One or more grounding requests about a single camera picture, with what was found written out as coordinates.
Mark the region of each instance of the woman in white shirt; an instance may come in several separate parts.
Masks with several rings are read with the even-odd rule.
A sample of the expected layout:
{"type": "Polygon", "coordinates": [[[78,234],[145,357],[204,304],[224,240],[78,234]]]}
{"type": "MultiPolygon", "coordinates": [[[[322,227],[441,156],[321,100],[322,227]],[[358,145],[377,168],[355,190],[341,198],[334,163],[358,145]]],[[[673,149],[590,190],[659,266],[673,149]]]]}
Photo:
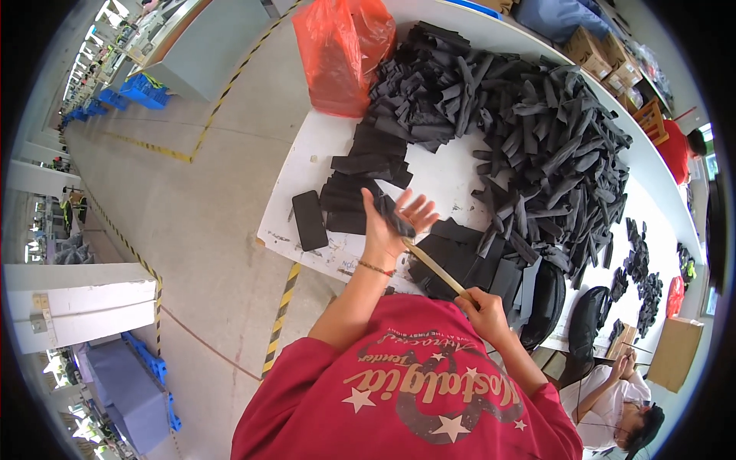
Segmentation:
{"type": "Polygon", "coordinates": [[[618,446],[629,453],[627,460],[633,459],[662,426],[665,415],[656,404],[647,405],[651,391],[639,371],[634,371],[636,358],[629,348],[613,367],[595,366],[580,381],[560,390],[562,407],[586,449],[618,446]]]}

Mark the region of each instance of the white shirt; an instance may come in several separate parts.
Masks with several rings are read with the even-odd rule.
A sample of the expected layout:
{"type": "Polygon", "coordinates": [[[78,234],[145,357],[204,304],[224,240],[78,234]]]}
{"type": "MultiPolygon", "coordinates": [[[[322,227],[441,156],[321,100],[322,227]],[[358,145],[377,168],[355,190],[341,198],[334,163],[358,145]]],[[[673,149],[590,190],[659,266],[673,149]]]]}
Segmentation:
{"type": "MultiPolygon", "coordinates": [[[[572,413],[579,401],[598,388],[611,375],[611,367],[600,365],[593,368],[590,374],[579,382],[566,386],[559,392],[562,408],[572,420],[572,413]]],[[[614,432],[621,421],[623,404],[651,400],[651,391],[644,383],[639,371],[635,371],[628,380],[619,380],[608,391],[603,393],[593,407],[576,425],[583,447],[588,450],[606,450],[616,445],[614,432]]]]}

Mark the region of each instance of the yellow and black hazard tape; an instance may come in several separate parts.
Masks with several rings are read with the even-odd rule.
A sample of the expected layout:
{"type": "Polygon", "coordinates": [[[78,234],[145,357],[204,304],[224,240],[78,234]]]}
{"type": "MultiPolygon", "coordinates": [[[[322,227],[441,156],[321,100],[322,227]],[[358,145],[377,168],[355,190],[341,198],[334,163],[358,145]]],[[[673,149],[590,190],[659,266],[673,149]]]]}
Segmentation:
{"type": "Polygon", "coordinates": [[[284,20],[286,16],[289,15],[292,11],[294,11],[294,8],[298,7],[303,0],[297,0],[293,5],[289,7],[287,11],[284,12],[284,14],[279,17],[279,19],[274,22],[271,27],[269,28],[268,32],[261,37],[261,39],[258,41],[258,43],[255,44],[252,50],[250,50],[250,53],[246,56],[243,63],[238,67],[238,70],[235,72],[235,75],[233,75],[233,78],[230,79],[230,82],[227,84],[227,87],[225,87],[225,90],[222,92],[222,95],[220,96],[220,99],[217,101],[217,104],[215,105],[215,108],[212,109],[212,113],[210,114],[210,117],[207,119],[207,123],[205,123],[205,128],[202,130],[202,134],[199,135],[199,139],[197,139],[197,145],[194,146],[194,151],[191,153],[191,159],[189,163],[194,161],[194,158],[199,153],[200,149],[202,148],[202,142],[205,140],[205,136],[207,135],[207,130],[210,129],[210,126],[212,125],[212,121],[215,119],[215,114],[218,110],[220,110],[220,107],[222,106],[222,102],[225,100],[225,97],[230,92],[230,89],[233,87],[233,83],[240,77],[240,73],[243,71],[243,67],[245,67],[246,64],[250,61],[250,58],[253,57],[253,54],[261,47],[263,42],[271,35],[271,32],[279,25],[281,24],[281,21],[284,20]]]}
{"type": "Polygon", "coordinates": [[[154,144],[149,144],[148,142],[139,141],[138,139],[128,138],[123,135],[118,135],[113,132],[104,132],[106,135],[110,135],[116,139],[119,139],[120,141],[129,142],[131,144],[135,144],[139,147],[143,147],[145,149],[150,150],[151,152],[158,152],[161,154],[164,154],[166,156],[169,156],[171,158],[175,158],[177,160],[185,161],[187,163],[193,163],[194,158],[197,156],[199,151],[202,149],[202,142],[205,140],[205,136],[207,135],[207,131],[212,126],[212,122],[215,119],[215,114],[220,110],[220,107],[222,106],[222,102],[224,101],[227,94],[230,92],[230,89],[233,87],[233,83],[240,77],[241,72],[243,71],[243,67],[245,67],[246,64],[250,61],[251,57],[253,57],[253,54],[263,45],[263,42],[268,38],[269,35],[271,35],[271,32],[279,25],[281,22],[286,18],[286,16],[289,15],[296,7],[298,7],[300,4],[302,4],[304,0],[297,0],[293,5],[289,7],[287,11],[282,14],[279,19],[274,22],[271,27],[268,29],[265,35],[261,37],[261,39],[258,41],[258,43],[255,44],[252,50],[250,50],[250,53],[245,58],[245,61],[238,67],[238,70],[235,72],[235,75],[233,75],[233,78],[230,79],[230,81],[227,84],[227,87],[225,87],[225,90],[222,92],[222,95],[217,101],[217,104],[215,105],[215,108],[212,109],[212,113],[210,114],[209,118],[207,118],[207,122],[205,123],[204,129],[202,129],[202,133],[199,135],[197,139],[197,144],[194,146],[194,150],[192,151],[191,155],[187,155],[182,152],[177,152],[175,150],[167,149],[166,147],[157,146],[154,144]]]}
{"type": "Polygon", "coordinates": [[[266,350],[266,362],[263,363],[261,382],[266,378],[266,374],[269,373],[274,366],[274,361],[276,361],[276,349],[278,348],[278,339],[281,336],[283,320],[286,317],[286,310],[289,308],[291,297],[294,295],[294,287],[297,285],[297,278],[301,269],[301,264],[294,262],[291,270],[289,270],[289,276],[286,278],[286,286],[283,288],[281,303],[279,304],[278,313],[276,313],[276,321],[274,322],[274,327],[271,329],[271,340],[269,340],[269,347],[266,350]]]}
{"type": "Polygon", "coordinates": [[[120,233],[120,230],[115,226],[115,224],[110,220],[110,217],[107,216],[105,213],[105,210],[102,209],[102,206],[99,205],[97,200],[95,199],[92,192],[89,191],[89,188],[87,188],[87,191],[85,194],[89,195],[89,197],[92,199],[92,202],[94,203],[95,207],[99,211],[100,215],[103,219],[105,219],[105,222],[107,222],[108,225],[110,225],[110,228],[112,228],[115,231],[115,234],[120,238],[120,240],[125,244],[125,247],[130,250],[130,252],[133,253],[136,259],[138,259],[138,262],[146,269],[148,273],[151,274],[154,278],[156,278],[156,356],[161,356],[161,293],[163,292],[163,278],[161,275],[159,275],[153,267],[149,265],[148,262],[146,262],[145,259],[141,257],[141,254],[138,253],[138,251],[133,248],[133,245],[128,242],[128,240],[123,236],[122,233],[120,233]]]}
{"type": "Polygon", "coordinates": [[[124,135],[115,134],[114,132],[104,131],[102,134],[109,135],[110,137],[118,139],[119,141],[124,141],[129,144],[143,147],[144,149],[150,150],[151,152],[158,152],[158,153],[161,153],[162,155],[166,155],[167,157],[171,157],[176,160],[185,161],[186,163],[191,163],[191,156],[187,155],[186,153],[177,152],[176,150],[171,150],[167,147],[162,147],[159,145],[151,144],[149,142],[139,141],[138,139],[129,138],[124,135]]]}

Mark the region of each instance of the wooden stick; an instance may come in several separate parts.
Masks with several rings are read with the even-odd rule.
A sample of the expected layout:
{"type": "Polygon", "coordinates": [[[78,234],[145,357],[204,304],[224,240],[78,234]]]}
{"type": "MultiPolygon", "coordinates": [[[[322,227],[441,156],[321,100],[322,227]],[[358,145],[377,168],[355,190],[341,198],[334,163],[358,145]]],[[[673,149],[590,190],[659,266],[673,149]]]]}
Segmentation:
{"type": "Polygon", "coordinates": [[[428,266],[433,272],[437,273],[437,276],[445,281],[447,285],[451,287],[455,292],[457,292],[460,297],[472,303],[476,310],[481,309],[481,306],[478,305],[478,303],[470,296],[470,294],[467,293],[465,288],[462,287],[460,283],[455,281],[455,279],[451,277],[450,274],[447,273],[442,267],[440,267],[439,264],[435,262],[426,252],[414,246],[414,243],[411,241],[410,238],[404,236],[401,238],[401,241],[403,241],[406,247],[408,247],[408,249],[419,258],[419,260],[424,262],[424,264],[428,266]]]}
{"type": "Polygon", "coordinates": [[[622,344],[624,344],[624,345],[628,345],[628,346],[630,346],[631,348],[636,348],[637,350],[642,350],[642,351],[646,351],[647,353],[652,353],[652,354],[653,354],[653,352],[651,352],[651,351],[649,351],[649,350],[644,350],[643,348],[639,348],[639,347],[637,347],[636,345],[632,345],[632,344],[627,344],[626,342],[621,342],[621,343],[622,343],[622,344]]]}

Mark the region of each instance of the red plastic bag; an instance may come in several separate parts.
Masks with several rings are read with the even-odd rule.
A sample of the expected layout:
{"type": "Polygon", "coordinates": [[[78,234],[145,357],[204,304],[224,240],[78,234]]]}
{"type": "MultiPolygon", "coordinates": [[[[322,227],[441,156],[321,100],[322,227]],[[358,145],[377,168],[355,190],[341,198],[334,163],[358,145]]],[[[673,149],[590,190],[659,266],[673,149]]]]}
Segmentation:
{"type": "Polygon", "coordinates": [[[312,106],[363,118],[375,69],[396,41],[396,22],[381,0],[316,0],[291,22],[312,106]]]}
{"type": "Polygon", "coordinates": [[[682,300],[685,298],[685,283],[682,276],[672,278],[670,282],[670,294],[667,296],[667,318],[680,313],[682,300]]]}

